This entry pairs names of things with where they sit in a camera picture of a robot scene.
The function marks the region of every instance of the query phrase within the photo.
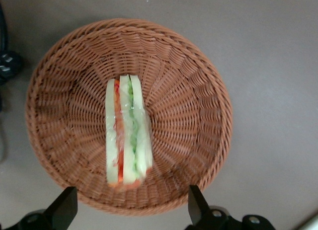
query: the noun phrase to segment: tomato slice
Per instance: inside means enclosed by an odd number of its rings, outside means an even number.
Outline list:
[[[119,95],[119,80],[115,80],[114,85],[114,106],[115,106],[115,130],[116,130],[116,146],[118,148],[118,183],[124,179],[124,120],[121,113],[120,95]]]

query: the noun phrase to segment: gray surface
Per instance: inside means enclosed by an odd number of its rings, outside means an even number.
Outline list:
[[[318,0],[1,0],[11,48],[28,68],[0,91],[7,159],[0,164],[0,222],[7,227],[61,192],[39,165],[24,124],[32,70],[60,38],[108,18],[141,18],[196,44],[215,64],[234,108],[232,149],[204,192],[210,204],[292,229],[318,209]],[[181,230],[187,208],[152,217],[86,205],[69,229]]]

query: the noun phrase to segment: bread slice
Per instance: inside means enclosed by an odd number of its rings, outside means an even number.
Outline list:
[[[109,184],[118,182],[118,149],[116,146],[115,107],[114,107],[114,79],[107,83],[105,97],[106,117],[106,174]]]
[[[134,75],[130,75],[130,79],[134,93],[134,116],[139,126],[136,147],[137,170],[145,178],[147,170],[153,165],[150,130],[140,81]]]

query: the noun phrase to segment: woven basket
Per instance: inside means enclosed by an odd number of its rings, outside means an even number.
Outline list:
[[[154,135],[144,184],[118,193],[106,184],[105,91],[110,78],[138,75]],[[55,44],[27,95],[31,144],[63,188],[88,205],[152,215],[187,202],[223,165],[232,132],[230,99],[216,68],[191,42],[160,25],[113,19],[81,27]]]

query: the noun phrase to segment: wrapped sandwich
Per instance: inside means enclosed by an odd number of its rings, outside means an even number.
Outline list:
[[[120,190],[141,185],[153,165],[149,118],[137,76],[120,76],[107,83],[106,176]]]

